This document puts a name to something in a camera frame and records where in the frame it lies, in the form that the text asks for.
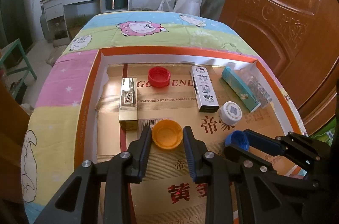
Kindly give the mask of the blue bottle cap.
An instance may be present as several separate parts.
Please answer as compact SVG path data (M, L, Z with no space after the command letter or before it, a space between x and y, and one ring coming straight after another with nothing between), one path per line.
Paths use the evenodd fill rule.
M249 150L249 141L243 131L235 130L226 137L225 146L229 146L231 144L238 146L243 150Z

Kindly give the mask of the gold lipstick box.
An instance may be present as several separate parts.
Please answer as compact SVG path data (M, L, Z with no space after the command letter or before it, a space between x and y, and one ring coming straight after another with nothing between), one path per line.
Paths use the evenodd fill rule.
M122 79L119 101L119 124L125 131L138 129L137 113L137 78Z

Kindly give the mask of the orange bottle cap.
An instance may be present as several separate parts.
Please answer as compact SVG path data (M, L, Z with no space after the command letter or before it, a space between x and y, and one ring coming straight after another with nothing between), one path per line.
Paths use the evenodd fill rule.
M152 129L152 139L161 149L175 149L183 140L183 129L174 120L160 120Z

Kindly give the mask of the white round cap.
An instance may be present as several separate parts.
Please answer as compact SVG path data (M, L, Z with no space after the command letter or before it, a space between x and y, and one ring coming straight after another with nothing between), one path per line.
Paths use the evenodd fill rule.
M232 101L224 103L219 109L219 114L223 123L229 126L234 126L242 119L240 106Z

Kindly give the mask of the white hello kitty box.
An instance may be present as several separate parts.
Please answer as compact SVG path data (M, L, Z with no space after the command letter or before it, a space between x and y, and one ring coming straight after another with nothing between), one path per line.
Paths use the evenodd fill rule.
M205 67L193 65L190 69L198 110L201 113L216 113L220 107Z

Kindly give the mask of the clear floral perfume bottle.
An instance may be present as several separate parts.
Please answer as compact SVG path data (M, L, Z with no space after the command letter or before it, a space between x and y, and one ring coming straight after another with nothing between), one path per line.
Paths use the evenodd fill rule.
M238 71L238 76L248 86L254 97L260 102L261 108L264 109L272 102L272 98L269 93L248 69L240 69Z

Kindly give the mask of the red bottle cap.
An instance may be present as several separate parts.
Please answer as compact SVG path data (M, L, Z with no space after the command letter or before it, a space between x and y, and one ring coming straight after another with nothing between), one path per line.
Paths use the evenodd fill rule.
M148 81L151 86L163 88L169 86L171 73L165 67L153 67L148 71Z

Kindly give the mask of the stacked colourful cartons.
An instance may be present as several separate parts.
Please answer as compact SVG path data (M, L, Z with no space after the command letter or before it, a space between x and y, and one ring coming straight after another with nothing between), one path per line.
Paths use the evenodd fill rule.
M325 124L322 128L318 131L313 133L310 138L322 141L327 143L329 146L332 145L334 136L336 134L336 124L337 121L333 117L327 124Z

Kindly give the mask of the shallow orange-rimmed cardboard tray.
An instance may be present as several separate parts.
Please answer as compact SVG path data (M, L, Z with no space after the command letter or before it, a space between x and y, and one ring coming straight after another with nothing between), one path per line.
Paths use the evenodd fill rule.
M190 126L194 136L205 142L208 150L222 155L224 141L234 130L252 129L269 137L288 132L304 133L298 111L287 94L277 85L266 67L250 56L195 48L146 46L115 47L78 52L79 67L85 69L81 109L78 118L74 165L83 160L104 162L126 150L138 139L144 126L154 126L162 119ZM250 113L242 109L242 119L229 126L219 113L198 110L190 69L205 67L211 78L217 101L223 105L241 100L223 81L225 67L245 68L268 91L272 102ZM165 67L171 73L169 86L150 85L148 71ZM138 128L124 131L119 124L121 82L137 78ZM204 223L207 187L196 185L189 176L183 145L172 150L151 146L145 178L132 185L132 200L137 223Z

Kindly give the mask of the cartoon sheep tablecloth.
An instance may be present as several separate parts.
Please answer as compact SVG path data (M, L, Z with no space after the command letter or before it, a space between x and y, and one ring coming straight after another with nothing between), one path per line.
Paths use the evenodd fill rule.
M30 223L78 167L74 152L85 69L79 67L77 53L131 46L195 48L254 57L286 93L263 59L223 23L159 11L93 17L51 69L29 121L22 147L21 188Z

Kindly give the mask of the green metal table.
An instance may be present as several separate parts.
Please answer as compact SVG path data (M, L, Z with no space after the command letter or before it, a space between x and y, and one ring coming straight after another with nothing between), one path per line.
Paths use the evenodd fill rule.
M24 74L20 79L11 82L9 76L19 72L24 72ZM19 38L1 49L1 82L14 99L29 73L37 80L37 75L33 71Z

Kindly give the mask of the brown wooden door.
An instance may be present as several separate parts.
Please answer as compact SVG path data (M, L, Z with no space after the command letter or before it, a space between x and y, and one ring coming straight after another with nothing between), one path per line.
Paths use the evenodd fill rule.
M225 0L220 21L270 67L308 134L334 117L337 0Z

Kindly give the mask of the kitchen counter cabinet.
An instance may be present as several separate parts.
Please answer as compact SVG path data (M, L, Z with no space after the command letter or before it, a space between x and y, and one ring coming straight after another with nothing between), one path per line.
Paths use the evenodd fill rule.
M132 0L128 0L127 8L120 10L106 10L106 0L42 0L40 4L47 29L53 39L71 37L71 26L80 20L89 20L98 14L128 11L132 8Z

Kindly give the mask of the dark refrigerator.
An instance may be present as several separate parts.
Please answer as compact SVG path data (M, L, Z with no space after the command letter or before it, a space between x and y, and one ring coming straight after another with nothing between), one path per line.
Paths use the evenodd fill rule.
M24 0L1 0L1 49L17 39L25 52L33 45Z

